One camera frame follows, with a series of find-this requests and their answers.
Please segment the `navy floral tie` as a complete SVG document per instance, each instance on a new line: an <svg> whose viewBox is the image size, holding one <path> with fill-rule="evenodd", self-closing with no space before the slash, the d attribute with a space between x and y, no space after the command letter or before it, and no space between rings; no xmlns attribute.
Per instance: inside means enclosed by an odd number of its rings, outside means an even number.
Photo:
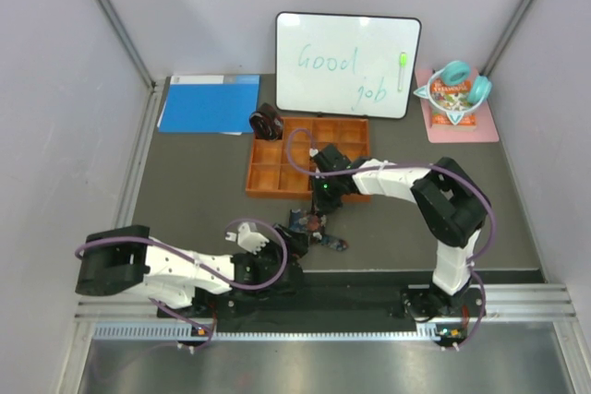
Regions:
<svg viewBox="0 0 591 394"><path fill-rule="evenodd" d="M346 251L348 243L326 232L327 217L315 211L292 209L289 213L288 227L296 232L305 233L309 238L309 248L320 245L337 252Z"/></svg>

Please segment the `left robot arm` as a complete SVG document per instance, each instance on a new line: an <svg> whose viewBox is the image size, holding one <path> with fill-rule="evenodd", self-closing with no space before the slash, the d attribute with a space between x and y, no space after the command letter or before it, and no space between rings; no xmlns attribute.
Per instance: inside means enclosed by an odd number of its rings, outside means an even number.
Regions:
<svg viewBox="0 0 591 394"><path fill-rule="evenodd" d="M75 292L133 294L196 317L214 302L255 304L302 288L299 260L309 248L305 234L280 224L264 234L254 221L241 220L225 238L240 252L216 256L174 247L143 225L92 234L75 252L80 261Z"/></svg>

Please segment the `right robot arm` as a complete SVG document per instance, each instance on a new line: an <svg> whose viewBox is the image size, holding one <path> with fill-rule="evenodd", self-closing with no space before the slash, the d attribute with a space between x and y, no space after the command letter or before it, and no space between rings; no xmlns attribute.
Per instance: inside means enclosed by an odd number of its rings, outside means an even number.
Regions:
<svg viewBox="0 0 591 394"><path fill-rule="evenodd" d="M471 280L468 258L488 215L488 199L451 158L430 169L370 157L350 160L336 146L311 149L312 208L320 215L335 212L350 195L393 197L417 206L437 240L436 267L428 289L411 296L408 312L424 321L452 316L464 306Z"/></svg>

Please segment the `orange compartment tray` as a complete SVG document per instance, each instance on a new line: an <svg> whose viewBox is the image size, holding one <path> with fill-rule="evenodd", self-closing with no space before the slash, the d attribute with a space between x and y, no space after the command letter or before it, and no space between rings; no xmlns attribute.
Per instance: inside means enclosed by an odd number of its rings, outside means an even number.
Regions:
<svg viewBox="0 0 591 394"><path fill-rule="evenodd" d="M370 154L369 121L354 118L285 117L283 135L275 141L256 137L252 143L247 170L246 193L249 197L310 200L312 188L309 177L291 166L287 154L295 162L313 172L315 163L308 152L310 143L318 149L333 144L343 155L354 161ZM292 148L286 147L291 133L299 128L309 133L295 135Z"/></svg>

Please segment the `rolled dark red tie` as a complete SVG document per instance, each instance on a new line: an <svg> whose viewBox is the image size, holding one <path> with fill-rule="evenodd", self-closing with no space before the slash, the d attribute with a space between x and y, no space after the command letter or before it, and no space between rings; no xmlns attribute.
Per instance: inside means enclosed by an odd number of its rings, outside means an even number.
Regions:
<svg viewBox="0 0 591 394"><path fill-rule="evenodd" d="M283 136L283 118L268 103L263 103L248 118L256 139L276 141Z"/></svg>

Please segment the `white dry-erase board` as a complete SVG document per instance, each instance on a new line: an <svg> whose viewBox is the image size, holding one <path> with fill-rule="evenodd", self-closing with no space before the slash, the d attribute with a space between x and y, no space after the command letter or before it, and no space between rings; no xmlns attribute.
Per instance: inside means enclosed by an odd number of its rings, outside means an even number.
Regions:
<svg viewBox="0 0 591 394"><path fill-rule="evenodd" d="M417 18L281 12L276 104L282 111L405 117L422 24ZM399 55L406 52L403 91Z"/></svg>

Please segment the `blue folder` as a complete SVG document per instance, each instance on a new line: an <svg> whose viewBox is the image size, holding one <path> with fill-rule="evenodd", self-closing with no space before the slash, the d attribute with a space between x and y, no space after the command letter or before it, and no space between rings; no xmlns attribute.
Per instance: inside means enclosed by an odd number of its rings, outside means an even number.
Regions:
<svg viewBox="0 0 591 394"><path fill-rule="evenodd" d="M259 75L173 75L157 128L166 134L250 134L259 83Z"/></svg>

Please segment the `green marker pen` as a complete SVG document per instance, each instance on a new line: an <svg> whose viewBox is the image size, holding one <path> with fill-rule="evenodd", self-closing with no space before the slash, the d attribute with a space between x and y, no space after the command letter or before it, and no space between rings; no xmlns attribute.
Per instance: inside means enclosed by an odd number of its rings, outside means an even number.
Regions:
<svg viewBox="0 0 591 394"><path fill-rule="evenodd" d="M406 52L401 52L399 55L399 70L398 70L398 83L397 83L397 90L399 92L403 91L404 87L404 72L407 63L407 54Z"/></svg>

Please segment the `orange book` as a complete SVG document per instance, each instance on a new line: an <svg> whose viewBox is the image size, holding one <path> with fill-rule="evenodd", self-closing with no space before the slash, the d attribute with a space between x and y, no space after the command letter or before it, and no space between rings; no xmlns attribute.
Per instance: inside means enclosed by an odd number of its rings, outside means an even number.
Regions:
<svg viewBox="0 0 591 394"><path fill-rule="evenodd" d="M434 104L430 105L430 125L443 129L474 130L476 116L468 113L472 104L467 100L472 82L465 80L454 86L446 85L440 78L430 86Z"/></svg>

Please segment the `pink mat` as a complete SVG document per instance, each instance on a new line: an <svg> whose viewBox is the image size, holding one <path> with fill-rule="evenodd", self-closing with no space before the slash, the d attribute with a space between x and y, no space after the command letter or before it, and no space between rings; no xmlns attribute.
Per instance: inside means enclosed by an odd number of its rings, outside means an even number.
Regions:
<svg viewBox="0 0 591 394"><path fill-rule="evenodd" d="M479 75L474 68L471 67L471 70L473 76ZM434 72L436 71L417 70L417 88L425 85ZM476 110L476 129L474 130L453 130L431 126L428 118L428 107L422 100L419 99L419 101L421 103L428 140L431 143L487 143L497 142L499 140L498 131L488 107L488 101Z"/></svg>

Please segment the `teal cat-ear headphones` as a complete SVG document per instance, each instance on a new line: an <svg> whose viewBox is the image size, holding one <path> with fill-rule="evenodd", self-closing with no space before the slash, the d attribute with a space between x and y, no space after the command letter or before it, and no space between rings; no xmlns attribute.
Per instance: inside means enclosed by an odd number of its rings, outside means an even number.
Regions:
<svg viewBox="0 0 591 394"><path fill-rule="evenodd" d="M476 110L491 91L492 82L487 77L473 76L469 64L452 61L413 94L427 105L431 126L473 129Z"/></svg>

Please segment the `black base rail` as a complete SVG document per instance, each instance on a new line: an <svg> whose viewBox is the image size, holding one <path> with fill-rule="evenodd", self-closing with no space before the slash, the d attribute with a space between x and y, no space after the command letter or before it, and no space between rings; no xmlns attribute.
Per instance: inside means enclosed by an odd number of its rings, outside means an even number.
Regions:
<svg viewBox="0 0 591 394"><path fill-rule="evenodd" d="M226 333L407 332L430 320L476 319L482 302L475 284L450 296L422 271L309 272L294 292L215 296L197 290L189 306L165 307L157 315L213 317Z"/></svg>

